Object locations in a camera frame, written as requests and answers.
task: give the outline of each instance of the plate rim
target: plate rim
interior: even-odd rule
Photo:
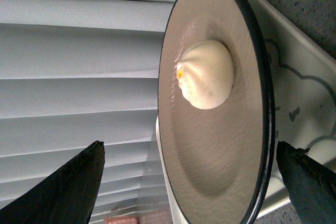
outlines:
[[[166,29],[165,29],[164,37],[163,37],[163,42],[162,42],[162,47],[161,47],[160,65],[161,65],[162,50],[163,50],[163,45],[165,41],[166,31],[169,26],[172,13],[175,9],[175,5],[178,1],[179,0],[176,0],[174,2],[171,13],[167,21],[167,25],[166,25]],[[255,221],[261,209],[261,204],[263,203],[263,200],[266,195],[268,182],[270,180],[270,175],[271,175],[271,168],[272,168],[274,148],[275,148],[275,102],[274,102],[274,89],[272,85],[272,77],[271,77],[269,59],[268,59],[263,35],[261,33],[261,29],[257,21],[257,18],[248,0],[234,0],[234,1],[242,13],[242,16],[246,22],[246,26],[247,26],[247,29],[250,33],[250,37],[252,40],[253,48],[254,48],[255,55],[256,55],[259,78],[260,78],[260,89],[261,89],[261,98],[262,98],[262,107],[263,107],[262,108],[263,110],[263,117],[262,117],[263,142],[262,142],[262,149],[261,149],[259,172],[258,172],[258,177],[257,177],[253,196],[251,198],[247,211],[243,219],[240,222],[242,224],[242,223],[253,223]],[[159,67],[158,84],[159,83],[160,83],[160,67]],[[159,112],[160,110],[159,89],[157,90],[158,90],[157,91],[158,92],[157,93],[158,94],[157,95],[158,97],[157,107],[158,107],[158,112]],[[162,152],[162,157],[163,157],[163,163],[165,163],[164,152],[163,152],[162,146],[161,146],[161,152]],[[191,223],[188,220],[187,216],[185,215],[183,209],[180,207],[180,204],[176,199],[175,192],[173,190],[173,187],[171,186],[169,174],[166,170],[165,165],[164,165],[164,169],[166,171],[168,182],[171,187],[175,201],[182,215],[186,219],[186,221],[188,223]]]

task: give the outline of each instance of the white tray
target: white tray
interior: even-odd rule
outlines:
[[[278,141],[286,141],[295,148],[310,147],[310,157],[336,170],[336,61],[266,0],[248,1],[257,16],[271,60],[276,105],[275,146]],[[160,139],[157,139],[163,162]],[[187,223],[164,167],[163,170],[174,223]],[[289,202],[274,161],[258,217]]]

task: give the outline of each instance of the plate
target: plate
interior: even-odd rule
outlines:
[[[191,45],[215,39],[230,51],[234,84],[219,107],[182,96],[176,65]],[[252,223],[274,151],[275,111],[263,37],[247,0],[176,0],[159,71],[159,128],[174,197],[190,223]]]

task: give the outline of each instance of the black object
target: black object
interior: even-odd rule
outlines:
[[[0,223],[88,223],[104,164],[104,144],[96,141],[29,192],[1,209]]]
[[[336,173],[308,157],[307,150],[279,142],[277,162],[289,197],[304,224],[336,223]]]

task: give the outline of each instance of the white blind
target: white blind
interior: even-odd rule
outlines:
[[[90,223],[168,206],[157,76],[175,0],[0,0],[0,208],[93,141]]]

